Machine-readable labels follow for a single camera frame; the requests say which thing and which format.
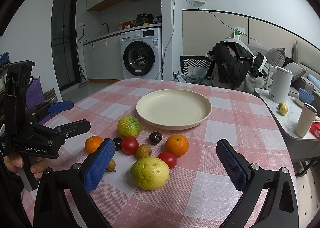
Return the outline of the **small orange tangerine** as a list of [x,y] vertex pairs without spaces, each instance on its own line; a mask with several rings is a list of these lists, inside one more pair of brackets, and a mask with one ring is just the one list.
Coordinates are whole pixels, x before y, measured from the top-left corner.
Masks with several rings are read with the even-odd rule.
[[99,136],[92,136],[85,141],[85,151],[88,154],[94,153],[103,142]]

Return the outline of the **dark plum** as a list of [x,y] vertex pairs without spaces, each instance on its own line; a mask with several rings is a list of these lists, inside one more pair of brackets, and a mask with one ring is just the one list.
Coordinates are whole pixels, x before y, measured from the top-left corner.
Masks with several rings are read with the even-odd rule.
[[153,145],[157,145],[162,141],[162,134],[159,132],[153,132],[149,135],[149,141]]
[[113,138],[112,139],[114,141],[114,144],[115,144],[115,150],[116,151],[119,151],[121,150],[121,144],[122,144],[122,138],[120,137],[116,137],[116,138]]

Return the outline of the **brown longan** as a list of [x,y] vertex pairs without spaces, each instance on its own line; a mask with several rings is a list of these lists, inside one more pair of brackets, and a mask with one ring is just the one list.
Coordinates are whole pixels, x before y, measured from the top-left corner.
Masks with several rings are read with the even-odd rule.
[[139,160],[143,157],[147,157],[147,156],[151,156],[151,155],[152,155],[151,147],[149,145],[142,144],[142,145],[138,146],[136,153],[135,153],[135,158],[137,160]]
[[106,169],[106,173],[111,173],[111,172],[115,172],[116,171],[116,163],[115,161],[112,159],[110,161],[110,163],[108,164],[108,167]]

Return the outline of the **green bumpy guava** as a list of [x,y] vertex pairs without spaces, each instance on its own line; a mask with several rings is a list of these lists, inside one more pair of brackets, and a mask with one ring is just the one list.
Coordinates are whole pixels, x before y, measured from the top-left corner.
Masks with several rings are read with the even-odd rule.
[[141,132],[139,120],[132,116],[126,115],[117,123],[117,133],[125,138],[137,138]]

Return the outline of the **red tomato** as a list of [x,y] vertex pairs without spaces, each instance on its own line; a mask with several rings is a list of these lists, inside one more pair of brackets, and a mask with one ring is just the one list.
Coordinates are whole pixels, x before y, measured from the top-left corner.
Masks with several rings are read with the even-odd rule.
[[138,146],[139,146],[139,143],[136,139],[124,138],[121,143],[121,150],[128,155],[134,155],[136,153]]
[[162,152],[157,156],[157,158],[164,161],[170,169],[177,165],[177,157],[170,152]]

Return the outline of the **smooth yellow guava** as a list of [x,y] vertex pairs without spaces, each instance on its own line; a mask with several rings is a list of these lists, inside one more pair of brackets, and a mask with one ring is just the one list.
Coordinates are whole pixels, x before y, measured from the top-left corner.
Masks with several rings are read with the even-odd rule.
[[131,166],[130,175],[139,188],[154,191],[167,184],[170,168],[163,160],[146,156]]

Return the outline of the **large orange tangerine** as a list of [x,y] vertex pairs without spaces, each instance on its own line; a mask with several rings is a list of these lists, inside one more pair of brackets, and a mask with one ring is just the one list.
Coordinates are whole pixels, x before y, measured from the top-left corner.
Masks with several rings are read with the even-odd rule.
[[172,135],[165,143],[165,151],[172,153],[176,157],[180,157],[187,153],[189,149],[189,141],[183,135]]

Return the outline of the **white side table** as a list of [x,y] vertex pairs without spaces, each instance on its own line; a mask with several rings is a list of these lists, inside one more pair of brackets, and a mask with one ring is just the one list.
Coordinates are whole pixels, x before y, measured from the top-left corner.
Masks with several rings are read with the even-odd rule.
[[320,156],[319,140],[311,132],[307,132],[302,138],[295,133],[295,126],[302,108],[295,103],[293,97],[287,97],[285,104],[288,107],[288,112],[286,115],[281,115],[278,104],[269,99],[267,90],[255,88],[254,94],[264,101],[275,119],[292,161],[306,161]]

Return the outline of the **kitchen faucet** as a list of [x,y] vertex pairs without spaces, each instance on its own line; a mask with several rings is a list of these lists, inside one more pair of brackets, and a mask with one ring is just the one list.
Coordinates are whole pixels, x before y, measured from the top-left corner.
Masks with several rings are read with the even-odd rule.
[[109,26],[107,23],[103,23],[101,25],[101,32],[100,32],[102,35],[106,35],[109,33]]

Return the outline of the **yellow fruit on side table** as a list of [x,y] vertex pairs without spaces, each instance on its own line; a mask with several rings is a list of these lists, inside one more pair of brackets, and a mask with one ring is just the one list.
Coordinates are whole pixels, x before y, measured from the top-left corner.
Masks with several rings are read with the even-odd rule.
[[287,107],[287,105],[285,104],[285,105],[282,105],[280,108],[279,108],[279,113],[281,114],[281,115],[286,115],[287,114],[287,112],[288,112],[288,107]]

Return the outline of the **white tumbler cup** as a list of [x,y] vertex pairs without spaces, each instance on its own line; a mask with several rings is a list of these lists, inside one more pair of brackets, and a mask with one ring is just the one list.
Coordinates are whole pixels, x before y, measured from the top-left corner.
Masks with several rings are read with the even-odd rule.
[[315,120],[317,115],[317,110],[312,105],[305,103],[298,119],[298,122],[295,126],[295,133],[303,138],[306,133],[310,130],[310,127]]

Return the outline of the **cream round plate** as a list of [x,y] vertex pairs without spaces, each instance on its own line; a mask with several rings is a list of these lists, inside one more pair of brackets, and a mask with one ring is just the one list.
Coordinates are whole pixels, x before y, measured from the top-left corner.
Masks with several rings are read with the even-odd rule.
[[165,89],[140,98],[136,111],[153,127],[184,130],[203,123],[212,112],[212,104],[205,96],[191,90]]

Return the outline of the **green fruit on side table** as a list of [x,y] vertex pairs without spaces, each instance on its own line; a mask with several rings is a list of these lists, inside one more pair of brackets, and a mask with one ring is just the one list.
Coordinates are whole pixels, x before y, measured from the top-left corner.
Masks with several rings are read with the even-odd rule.
[[278,104],[278,108],[280,108],[282,105],[285,105],[285,102],[281,102]]

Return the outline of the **black pot on counter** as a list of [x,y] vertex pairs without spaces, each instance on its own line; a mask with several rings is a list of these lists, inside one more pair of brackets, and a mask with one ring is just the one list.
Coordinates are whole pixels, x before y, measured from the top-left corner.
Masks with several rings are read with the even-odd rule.
[[152,24],[153,23],[153,15],[150,13],[141,13],[136,16],[136,23],[137,24]]

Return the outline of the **pile of dark clothes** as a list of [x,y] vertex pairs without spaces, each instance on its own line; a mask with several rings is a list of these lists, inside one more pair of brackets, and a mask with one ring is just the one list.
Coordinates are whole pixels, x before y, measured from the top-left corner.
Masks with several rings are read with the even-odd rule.
[[263,54],[252,52],[245,43],[232,37],[216,43],[207,56],[217,69],[219,81],[231,89],[238,89],[248,73],[257,78],[267,62]]

